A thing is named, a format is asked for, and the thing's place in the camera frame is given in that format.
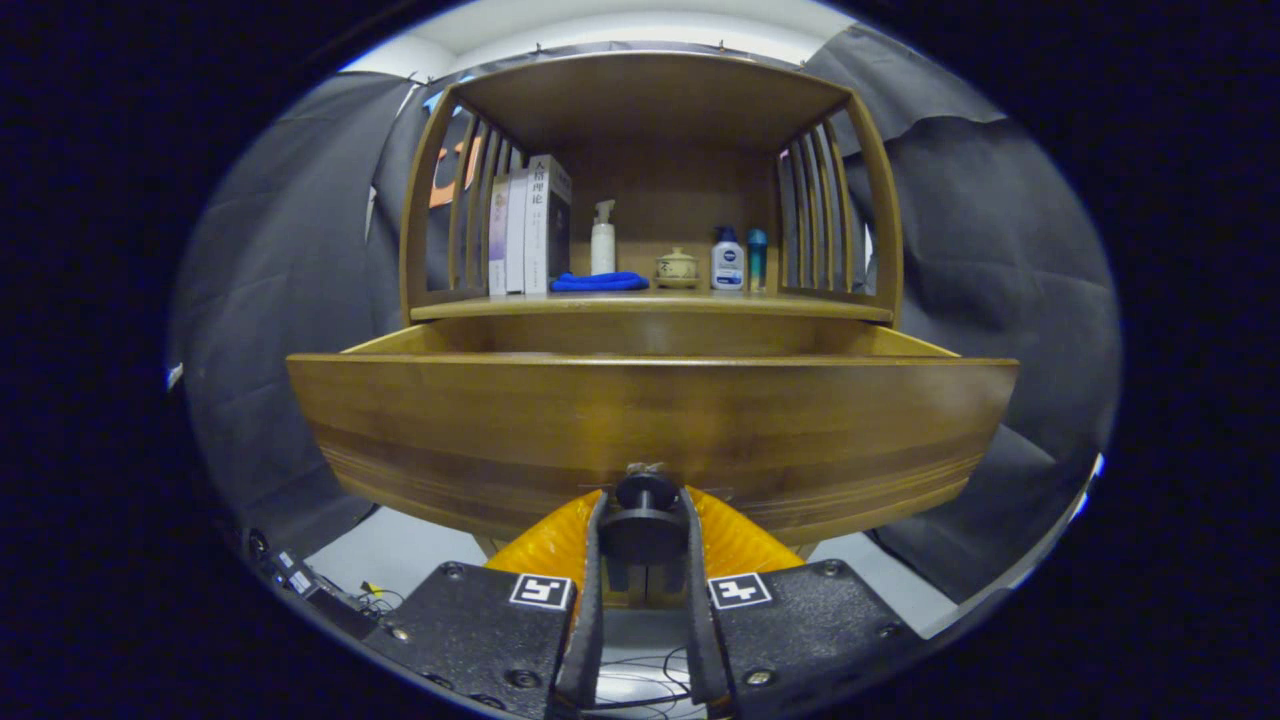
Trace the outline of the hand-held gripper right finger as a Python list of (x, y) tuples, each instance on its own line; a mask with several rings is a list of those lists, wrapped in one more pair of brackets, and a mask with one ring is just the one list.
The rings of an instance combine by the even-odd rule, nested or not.
[(925, 656), (925, 641), (845, 561), (713, 577), (690, 488), (686, 667), (710, 719), (805, 719)]

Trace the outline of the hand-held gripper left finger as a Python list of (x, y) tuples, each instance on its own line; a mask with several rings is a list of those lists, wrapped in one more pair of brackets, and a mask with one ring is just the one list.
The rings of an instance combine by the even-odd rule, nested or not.
[(485, 717), (580, 717), (602, 666), (607, 505), (607, 492), (593, 491), (489, 564), (438, 565), (364, 637), (364, 650)]

